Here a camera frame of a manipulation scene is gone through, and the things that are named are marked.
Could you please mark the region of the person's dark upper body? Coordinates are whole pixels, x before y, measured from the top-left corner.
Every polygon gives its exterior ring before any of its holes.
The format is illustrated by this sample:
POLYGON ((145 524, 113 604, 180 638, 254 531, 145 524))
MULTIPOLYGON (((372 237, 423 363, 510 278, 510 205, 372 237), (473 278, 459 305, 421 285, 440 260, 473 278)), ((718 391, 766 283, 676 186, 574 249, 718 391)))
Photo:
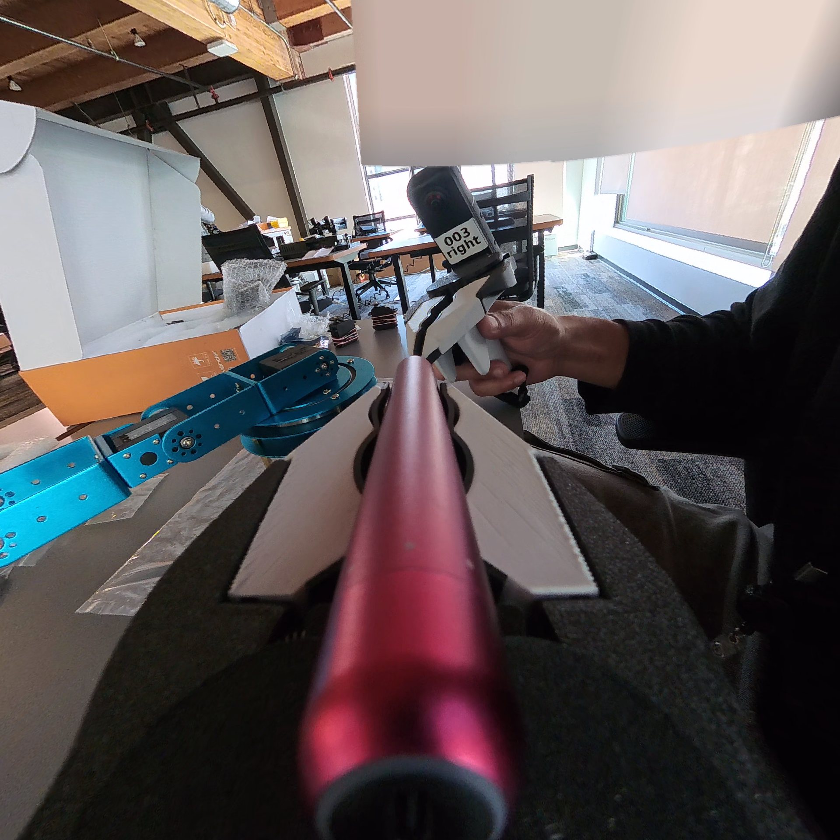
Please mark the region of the person's dark upper body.
POLYGON ((759 719, 825 837, 838 838, 839 174, 770 283, 751 295, 769 580, 759 719))

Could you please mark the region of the person's grey trousers lap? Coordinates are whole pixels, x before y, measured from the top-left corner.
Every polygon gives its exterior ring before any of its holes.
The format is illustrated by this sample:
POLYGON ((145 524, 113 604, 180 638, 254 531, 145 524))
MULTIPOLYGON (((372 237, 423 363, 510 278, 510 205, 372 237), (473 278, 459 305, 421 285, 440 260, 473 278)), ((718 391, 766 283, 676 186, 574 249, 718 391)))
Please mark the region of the person's grey trousers lap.
POLYGON ((715 655, 733 660, 757 640, 738 630, 736 601, 746 585, 769 579, 773 525, 758 527, 739 509, 685 499, 628 468, 551 446, 530 432, 523 436, 559 456, 651 553, 698 618, 715 655))

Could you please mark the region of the person's right hand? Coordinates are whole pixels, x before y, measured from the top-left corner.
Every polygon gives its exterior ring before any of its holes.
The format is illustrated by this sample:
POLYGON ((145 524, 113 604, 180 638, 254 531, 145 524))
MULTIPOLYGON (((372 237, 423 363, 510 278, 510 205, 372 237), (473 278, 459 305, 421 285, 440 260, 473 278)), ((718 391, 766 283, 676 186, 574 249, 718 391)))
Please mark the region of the person's right hand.
POLYGON ((495 396, 555 376, 613 389, 623 376, 629 335, 621 323, 555 317, 525 303, 497 301, 477 327, 485 339, 501 342, 512 364, 528 368, 524 374, 494 360, 488 374, 480 375, 470 363, 460 365, 456 379, 468 381, 479 396, 495 396))

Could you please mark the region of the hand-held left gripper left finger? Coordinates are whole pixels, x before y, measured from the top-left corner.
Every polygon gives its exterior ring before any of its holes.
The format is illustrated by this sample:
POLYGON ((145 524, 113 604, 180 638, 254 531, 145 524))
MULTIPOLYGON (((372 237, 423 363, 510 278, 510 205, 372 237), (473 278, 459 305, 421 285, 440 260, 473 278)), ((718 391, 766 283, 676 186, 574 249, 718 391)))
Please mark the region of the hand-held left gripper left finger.
POLYGON ((289 601, 347 549, 361 493, 354 458, 372 430, 376 385, 288 458, 288 469, 230 586, 234 600, 289 601))

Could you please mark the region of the red electric screwdriver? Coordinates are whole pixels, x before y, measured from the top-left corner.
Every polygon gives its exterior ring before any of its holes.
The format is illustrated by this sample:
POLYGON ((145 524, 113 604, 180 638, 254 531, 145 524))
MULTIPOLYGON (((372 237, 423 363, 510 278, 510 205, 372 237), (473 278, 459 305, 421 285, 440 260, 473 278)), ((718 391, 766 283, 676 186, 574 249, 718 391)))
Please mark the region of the red electric screwdriver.
POLYGON ((301 720, 322 838, 498 838, 522 725, 432 366, 397 369, 301 720))

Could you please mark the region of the person's right forearm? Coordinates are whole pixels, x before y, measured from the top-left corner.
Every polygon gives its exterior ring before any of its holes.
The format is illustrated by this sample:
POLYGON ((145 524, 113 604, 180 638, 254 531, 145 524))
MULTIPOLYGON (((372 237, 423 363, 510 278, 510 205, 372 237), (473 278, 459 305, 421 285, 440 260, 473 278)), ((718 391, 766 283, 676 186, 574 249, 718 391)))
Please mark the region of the person's right forearm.
POLYGON ((619 321, 629 351, 612 390, 578 384, 588 413, 632 412, 741 455, 795 445, 838 465, 838 263, 782 271, 727 311, 619 321))

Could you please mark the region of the black swivel office chair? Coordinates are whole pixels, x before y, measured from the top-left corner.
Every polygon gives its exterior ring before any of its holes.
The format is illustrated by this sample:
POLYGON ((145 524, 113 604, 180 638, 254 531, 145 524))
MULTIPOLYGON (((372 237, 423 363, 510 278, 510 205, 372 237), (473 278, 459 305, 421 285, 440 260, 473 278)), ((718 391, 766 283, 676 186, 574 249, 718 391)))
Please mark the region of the black swivel office chair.
MULTIPOLYGON (((390 242, 392 236, 386 228, 385 211, 353 216, 353 239, 362 243, 366 249, 375 249, 390 242)), ((362 296, 365 292, 372 291, 374 295, 377 295, 381 292, 385 295, 385 299, 389 299, 390 292, 385 289, 385 286, 394 286, 396 282, 394 280, 381 281, 377 278, 377 273, 390 266, 387 260, 363 257, 359 254, 357 260, 349 263, 349 268, 364 273, 368 280, 358 289, 357 294, 362 296)))

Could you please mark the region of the clear plastic bag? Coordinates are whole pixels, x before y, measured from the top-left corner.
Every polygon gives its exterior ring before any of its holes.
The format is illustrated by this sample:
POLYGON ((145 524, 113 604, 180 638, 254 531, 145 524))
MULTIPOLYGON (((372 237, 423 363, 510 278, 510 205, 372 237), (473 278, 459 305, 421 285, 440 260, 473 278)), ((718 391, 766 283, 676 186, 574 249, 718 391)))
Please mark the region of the clear plastic bag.
POLYGON ((133 616, 168 568, 266 469, 270 460, 239 452, 78 609, 133 616))

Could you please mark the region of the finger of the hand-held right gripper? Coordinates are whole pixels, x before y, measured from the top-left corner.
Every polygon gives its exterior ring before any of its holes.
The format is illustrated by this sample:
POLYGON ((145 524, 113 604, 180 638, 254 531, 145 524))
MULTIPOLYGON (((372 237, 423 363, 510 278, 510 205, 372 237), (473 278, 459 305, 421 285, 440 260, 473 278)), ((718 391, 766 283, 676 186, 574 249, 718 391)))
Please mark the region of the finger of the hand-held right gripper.
POLYGON ((423 357, 446 382, 457 379, 458 363, 452 354, 457 344, 479 375, 487 375, 490 370, 490 346, 476 326, 486 315, 479 294, 485 283, 485 278, 479 278, 458 289, 425 329, 423 357))
POLYGON ((424 295, 406 313, 406 343, 413 355, 427 360, 435 360, 445 353, 438 348, 438 343, 427 338, 431 325, 440 317, 455 297, 454 292, 442 296, 424 295))

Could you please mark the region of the window roller blind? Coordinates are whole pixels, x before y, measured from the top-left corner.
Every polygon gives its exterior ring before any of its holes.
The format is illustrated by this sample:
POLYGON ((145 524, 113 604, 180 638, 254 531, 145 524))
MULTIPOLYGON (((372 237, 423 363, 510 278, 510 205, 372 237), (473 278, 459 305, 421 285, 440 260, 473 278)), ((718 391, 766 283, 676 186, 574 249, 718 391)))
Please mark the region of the window roller blind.
POLYGON ((598 161, 616 223, 762 268, 777 267, 823 194, 838 118, 598 161))

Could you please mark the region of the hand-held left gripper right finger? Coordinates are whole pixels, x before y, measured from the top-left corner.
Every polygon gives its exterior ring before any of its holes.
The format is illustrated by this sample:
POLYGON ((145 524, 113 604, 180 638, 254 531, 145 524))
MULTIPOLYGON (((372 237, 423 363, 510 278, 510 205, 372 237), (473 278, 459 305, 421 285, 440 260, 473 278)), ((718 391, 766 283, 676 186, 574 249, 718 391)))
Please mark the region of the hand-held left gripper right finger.
POLYGON ((455 432, 474 463, 467 492, 482 558, 507 576, 502 597, 597 597, 597 583, 532 449, 450 386, 455 432))

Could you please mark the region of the wooden top office desk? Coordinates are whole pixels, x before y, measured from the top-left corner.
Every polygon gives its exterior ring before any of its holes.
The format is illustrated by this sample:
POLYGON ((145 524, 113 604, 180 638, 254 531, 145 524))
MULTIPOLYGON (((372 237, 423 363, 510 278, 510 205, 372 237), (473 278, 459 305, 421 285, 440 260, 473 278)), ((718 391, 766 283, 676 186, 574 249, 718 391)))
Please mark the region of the wooden top office desk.
POLYGON ((359 312, 360 303, 350 276, 349 263, 355 260, 356 256, 365 249, 366 245, 361 243, 352 245, 351 247, 340 251, 327 248, 310 251, 302 258, 287 259, 287 274, 289 277, 294 277, 308 270, 321 271, 329 268, 340 269, 350 316, 352 320, 358 321, 361 319, 359 312))
MULTIPOLYGON (((553 214, 537 215, 532 220, 532 232, 525 233, 522 227, 502 227, 495 232, 495 236, 503 248, 517 261, 518 284, 513 292, 505 298, 529 301, 536 296, 536 305, 544 307, 545 297, 545 265, 543 255, 543 240, 545 233, 564 223, 563 219, 553 214)), ((440 256, 440 248, 428 235, 414 238, 403 238, 395 242, 368 248, 363 252, 364 259, 383 259, 394 267, 395 276, 399 281, 404 280, 403 268, 400 262, 402 256, 428 257, 434 262, 435 256, 440 256)))

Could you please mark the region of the white and orange cardboard box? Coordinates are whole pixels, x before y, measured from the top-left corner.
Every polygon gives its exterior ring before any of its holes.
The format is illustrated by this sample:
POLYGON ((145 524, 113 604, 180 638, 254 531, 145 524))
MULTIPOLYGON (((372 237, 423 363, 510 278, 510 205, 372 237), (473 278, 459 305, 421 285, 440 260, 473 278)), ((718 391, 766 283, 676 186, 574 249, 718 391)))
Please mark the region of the white and orange cardboard box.
POLYGON ((27 384, 63 425, 144 410, 277 347, 294 291, 202 303, 193 157, 1 103, 1 300, 27 384))

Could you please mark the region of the black slatted office chair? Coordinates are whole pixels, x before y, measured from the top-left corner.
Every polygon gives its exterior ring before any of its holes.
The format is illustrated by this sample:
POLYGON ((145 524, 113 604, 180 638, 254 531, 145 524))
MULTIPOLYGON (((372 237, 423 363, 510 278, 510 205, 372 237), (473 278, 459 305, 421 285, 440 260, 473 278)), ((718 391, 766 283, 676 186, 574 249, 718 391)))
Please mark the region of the black slatted office chair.
POLYGON ((537 294, 537 306, 544 307, 544 274, 538 262, 543 246, 533 242, 533 175, 494 186, 472 188, 481 210, 499 247, 515 262, 516 284, 502 299, 529 301, 537 294))

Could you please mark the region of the bubble wrap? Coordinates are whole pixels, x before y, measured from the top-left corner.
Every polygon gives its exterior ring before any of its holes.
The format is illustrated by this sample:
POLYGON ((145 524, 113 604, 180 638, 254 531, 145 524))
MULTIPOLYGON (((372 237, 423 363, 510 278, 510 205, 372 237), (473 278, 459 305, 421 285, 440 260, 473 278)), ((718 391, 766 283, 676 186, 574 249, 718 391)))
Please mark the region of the bubble wrap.
POLYGON ((231 314, 252 312, 271 304, 270 294, 284 277, 281 259, 229 259, 221 265, 224 303, 231 314))

